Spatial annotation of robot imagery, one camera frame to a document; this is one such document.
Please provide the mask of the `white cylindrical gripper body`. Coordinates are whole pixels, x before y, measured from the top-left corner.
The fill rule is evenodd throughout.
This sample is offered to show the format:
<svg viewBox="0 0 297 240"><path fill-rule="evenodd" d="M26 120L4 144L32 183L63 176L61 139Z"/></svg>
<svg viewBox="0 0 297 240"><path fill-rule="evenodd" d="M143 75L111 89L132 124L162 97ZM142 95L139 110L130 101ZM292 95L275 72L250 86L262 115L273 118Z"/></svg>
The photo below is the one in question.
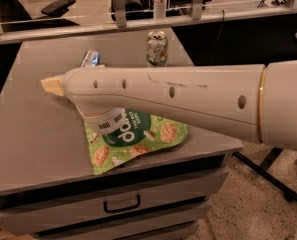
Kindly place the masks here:
<svg viewBox="0 0 297 240"><path fill-rule="evenodd" d="M124 108L90 105L77 106L77 110L90 129L97 134L112 133L126 120Z"/></svg>

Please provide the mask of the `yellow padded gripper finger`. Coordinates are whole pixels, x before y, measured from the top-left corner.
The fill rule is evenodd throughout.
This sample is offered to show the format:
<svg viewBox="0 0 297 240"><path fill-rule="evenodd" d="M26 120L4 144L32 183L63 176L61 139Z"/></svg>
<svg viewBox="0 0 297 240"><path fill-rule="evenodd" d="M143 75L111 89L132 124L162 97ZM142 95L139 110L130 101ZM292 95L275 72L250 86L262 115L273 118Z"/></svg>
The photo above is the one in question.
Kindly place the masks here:
<svg viewBox="0 0 297 240"><path fill-rule="evenodd" d="M61 75L42 79L41 85L43 89L48 93L51 93L57 96L65 95Z"/></svg>

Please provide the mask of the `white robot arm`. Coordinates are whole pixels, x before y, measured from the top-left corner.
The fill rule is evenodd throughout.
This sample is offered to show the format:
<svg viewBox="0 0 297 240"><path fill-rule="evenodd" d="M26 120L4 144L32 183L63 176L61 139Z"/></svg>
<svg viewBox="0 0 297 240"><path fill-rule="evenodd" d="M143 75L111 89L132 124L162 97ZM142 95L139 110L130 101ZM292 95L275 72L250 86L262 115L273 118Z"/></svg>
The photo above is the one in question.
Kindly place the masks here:
<svg viewBox="0 0 297 240"><path fill-rule="evenodd" d="M269 65L79 67L46 78L97 134L128 109L253 143L297 151L297 60Z"/></svg>

